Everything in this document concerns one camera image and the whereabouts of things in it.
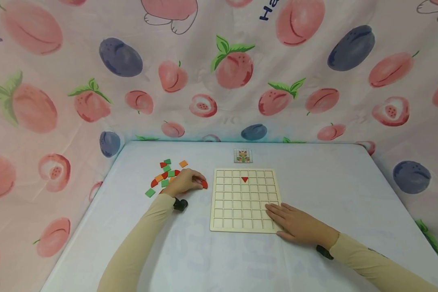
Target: beige sleeve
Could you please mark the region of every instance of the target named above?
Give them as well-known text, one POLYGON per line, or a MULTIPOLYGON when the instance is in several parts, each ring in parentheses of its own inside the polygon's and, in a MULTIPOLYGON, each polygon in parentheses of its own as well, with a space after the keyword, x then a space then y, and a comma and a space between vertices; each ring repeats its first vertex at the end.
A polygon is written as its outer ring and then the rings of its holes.
POLYGON ((174 203, 175 198, 164 193, 158 194, 112 256, 97 292, 136 292, 144 262, 157 234, 172 214, 174 203))
POLYGON ((381 292, 438 292, 438 288, 433 284, 367 248, 347 234, 341 233, 329 252, 336 260, 373 283, 381 292))

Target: pink fabric backdrop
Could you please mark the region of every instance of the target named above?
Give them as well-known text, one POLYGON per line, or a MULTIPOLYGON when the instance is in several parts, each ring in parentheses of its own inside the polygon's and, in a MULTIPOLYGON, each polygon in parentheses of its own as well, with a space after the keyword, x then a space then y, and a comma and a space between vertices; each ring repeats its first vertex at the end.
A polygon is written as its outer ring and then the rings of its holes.
POLYGON ((438 0, 0 0, 0 291, 129 140, 359 142, 438 253, 438 0))

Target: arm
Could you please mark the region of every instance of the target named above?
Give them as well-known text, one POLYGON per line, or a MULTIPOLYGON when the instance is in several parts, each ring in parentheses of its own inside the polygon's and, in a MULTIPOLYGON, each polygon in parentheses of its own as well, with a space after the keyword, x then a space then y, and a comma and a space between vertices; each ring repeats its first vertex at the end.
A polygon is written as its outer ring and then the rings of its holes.
POLYGON ((99 281, 97 292, 135 292, 152 245, 172 214, 175 197, 191 189, 202 189, 199 172, 184 169, 158 194, 146 213, 123 240, 99 281))
POLYGON ((285 240, 323 246, 342 264, 355 270, 382 292, 428 291, 438 288, 385 256, 341 234, 311 215, 282 203, 266 205, 267 214, 286 231, 278 236, 285 240))

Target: wooden grid board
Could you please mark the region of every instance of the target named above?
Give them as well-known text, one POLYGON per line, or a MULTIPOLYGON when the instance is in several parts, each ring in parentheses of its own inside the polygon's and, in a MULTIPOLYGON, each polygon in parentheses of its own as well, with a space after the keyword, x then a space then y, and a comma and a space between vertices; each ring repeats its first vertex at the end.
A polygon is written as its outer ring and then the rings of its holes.
POLYGON ((218 168, 212 188, 211 231, 276 233, 265 204, 280 205, 273 169, 218 168))

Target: green square tile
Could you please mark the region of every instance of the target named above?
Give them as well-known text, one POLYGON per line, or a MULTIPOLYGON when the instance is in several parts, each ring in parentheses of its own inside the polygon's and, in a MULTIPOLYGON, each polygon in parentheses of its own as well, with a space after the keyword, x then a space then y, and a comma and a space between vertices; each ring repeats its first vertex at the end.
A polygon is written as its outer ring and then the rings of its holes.
POLYGON ((155 190, 153 190, 153 189, 149 189, 149 190, 146 192, 146 196, 148 196, 148 197, 152 197, 155 193, 156 193, 155 190))

